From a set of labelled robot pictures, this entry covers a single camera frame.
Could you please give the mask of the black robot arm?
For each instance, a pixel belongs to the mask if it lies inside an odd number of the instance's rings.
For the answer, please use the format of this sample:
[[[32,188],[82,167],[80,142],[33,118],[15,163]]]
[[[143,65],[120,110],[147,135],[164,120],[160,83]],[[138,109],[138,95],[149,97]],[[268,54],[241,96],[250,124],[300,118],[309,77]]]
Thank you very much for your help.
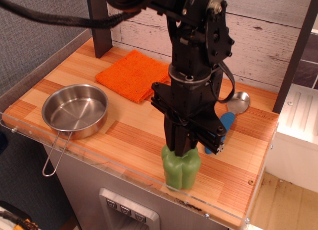
[[[226,129],[215,113],[223,75],[234,80],[224,60],[233,39],[225,0],[106,0],[126,13],[150,8],[165,15],[172,43],[171,84],[152,84],[152,105],[164,114],[168,149],[183,156],[198,143],[218,153]]]

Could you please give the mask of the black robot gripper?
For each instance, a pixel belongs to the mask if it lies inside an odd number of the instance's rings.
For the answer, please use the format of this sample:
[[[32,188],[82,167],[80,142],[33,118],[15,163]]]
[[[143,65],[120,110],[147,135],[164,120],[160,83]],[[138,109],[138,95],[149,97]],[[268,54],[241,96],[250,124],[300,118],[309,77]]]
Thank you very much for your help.
[[[184,156],[197,143],[214,154],[222,151],[226,129],[215,112],[221,84],[221,73],[199,85],[176,79],[170,85],[152,84],[152,105],[164,114],[166,145],[176,156]]]

